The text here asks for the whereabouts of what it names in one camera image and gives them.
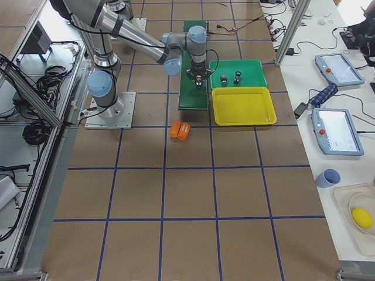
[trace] green tray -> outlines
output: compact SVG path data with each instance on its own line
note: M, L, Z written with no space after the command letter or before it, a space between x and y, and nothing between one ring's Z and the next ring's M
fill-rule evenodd
M210 61L209 67L214 70L217 60ZM236 71L241 72L240 82L233 84ZM222 85L220 76L226 74L228 84ZM210 76L211 89L222 87L267 87L262 64L259 60L220 60L216 71Z

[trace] metal base plate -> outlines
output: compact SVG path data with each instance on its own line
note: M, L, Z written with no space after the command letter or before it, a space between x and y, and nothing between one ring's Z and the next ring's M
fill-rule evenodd
M136 92L122 92L118 95L124 105L124 112L116 118L104 119L98 114L98 111L90 111L89 117L86 119L86 129L131 129L133 120L134 104ZM91 107L96 107L96 102L92 99Z

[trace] screen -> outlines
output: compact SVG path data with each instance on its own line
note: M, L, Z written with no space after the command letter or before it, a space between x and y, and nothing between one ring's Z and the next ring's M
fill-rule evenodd
M345 111L319 111L326 128L330 150L359 151Z
M344 58L338 54L333 56L323 56L322 60L332 71L339 83L359 81L360 78Z

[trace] yellow tray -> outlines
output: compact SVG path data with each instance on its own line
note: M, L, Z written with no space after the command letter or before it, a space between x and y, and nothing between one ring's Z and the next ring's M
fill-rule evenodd
M274 105L265 87L215 88L212 100L215 122L220 126L276 123Z

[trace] grid floor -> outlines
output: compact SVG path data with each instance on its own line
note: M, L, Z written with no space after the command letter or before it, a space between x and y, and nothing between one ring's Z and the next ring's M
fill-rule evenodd
M262 15L257 1L223 4L132 1L156 38L181 32L184 20L209 20L223 33L217 24ZM133 128L79 128L42 263L50 280L336 280L339 262L264 18L207 45L221 60L262 62L277 123L219 127L211 102L207 112L180 112L179 77L114 42L117 88L137 91ZM176 119L192 126L184 142L169 138Z

